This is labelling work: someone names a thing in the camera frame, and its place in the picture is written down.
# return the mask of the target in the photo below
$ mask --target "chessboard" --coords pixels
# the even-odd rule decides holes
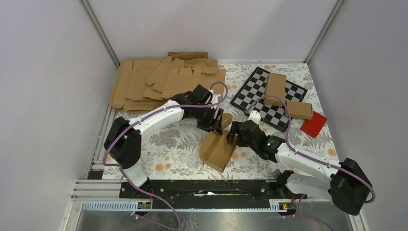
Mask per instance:
[[[264,95],[265,86],[267,84],[269,71],[257,67],[249,76],[247,81],[234,96],[231,104],[243,111],[246,111],[253,101]],[[307,89],[301,86],[286,81],[285,99],[301,102],[306,96]],[[257,102],[254,106],[261,115],[261,120],[273,126],[279,131],[286,131],[288,128],[289,119],[285,117],[285,109],[283,107],[265,105],[263,99]]]

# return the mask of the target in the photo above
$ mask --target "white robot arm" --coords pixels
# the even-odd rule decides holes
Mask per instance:
[[[105,149],[110,149],[110,155],[124,170],[129,180],[136,186],[143,185],[147,180],[139,158],[142,136],[150,136],[160,128],[180,121],[184,118],[196,118],[197,127],[207,131],[214,131],[221,135],[221,117],[223,110],[214,107],[205,107],[209,102],[214,102],[212,93],[199,85],[193,92],[178,94],[166,104],[141,117],[126,121],[119,117],[112,124],[111,130],[104,143]],[[368,197],[370,191],[357,180],[352,179],[333,167],[327,167],[291,151],[284,143],[284,139],[276,136],[266,136],[261,131],[258,118],[259,114],[252,111],[245,122],[233,122],[227,136],[228,143],[237,141],[238,146],[250,147],[257,155],[265,160],[281,163],[284,166],[293,166],[308,175],[301,175],[285,171],[279,179],[292,193],[308,194],[326,198],[334,202],[346,213],[356,215]],[[118,136],[128,130],[116,142]],[[347,168],[354,174],[370,183],[358,164],[346,159],[344,162],[326,160],[320,156],[302,151],[315,159],[328,162],[331,166]]]

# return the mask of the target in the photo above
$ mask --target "red box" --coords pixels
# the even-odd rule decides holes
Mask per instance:
[[[320,115],[319,113],[313,111],[313,118],[307,119],[303,125],[300,127],[300,130],[306,133],[307,135],[316,138],[326,123],[327,118]]]

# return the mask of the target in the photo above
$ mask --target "white wall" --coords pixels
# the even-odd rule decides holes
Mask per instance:
[[[341,157],[355,159],[377,200],[370,231],[406,230],[408,2],[346,1],[310,71]]]
[[[115,67],[79,1],[0,3],[0,230],[55,231]]]
[[[336,0],[90,0],[119,59],[208,51],[238,61],[302,61]]]

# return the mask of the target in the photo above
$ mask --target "floral tablecloth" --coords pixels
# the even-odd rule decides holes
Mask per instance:
[[[292,81],[308,89],[304,102],[313,104],[313,110],[323,114],[309,68],[306,64],[220,64],[226,69],[225,83],[228,86],[228,98],[219,106],[225,113],[231,113],[234,120],[245,121],[243,111],[230,104],[234,95],[244,84],[250,74],[259,66],[273,73],[284,74]],[[121,114],[133,118],[136,114]],[[293,119],[290,130],[290,142],[298,149],[337,159],[332,137],[327,124],[317,138],[312,138],[300,130],[304,120]],[[261,129],[267,135],[283,137],[283,132],[264,122]],[[237,147],[223,173],[211,167],[203,166],[198,151],[207,132],[198,129],[196,120],[185,119],[162,128],[150,137],[143,137],[140,162],[144,172],[152,180],[229,180],[229,179],[272,179],[272,172],[284,167],[258,157],[250,148]],[[292,166],[286,167],[297,171]],[[102,179],[119,180],[122,174],[116,167],[105,167]]]

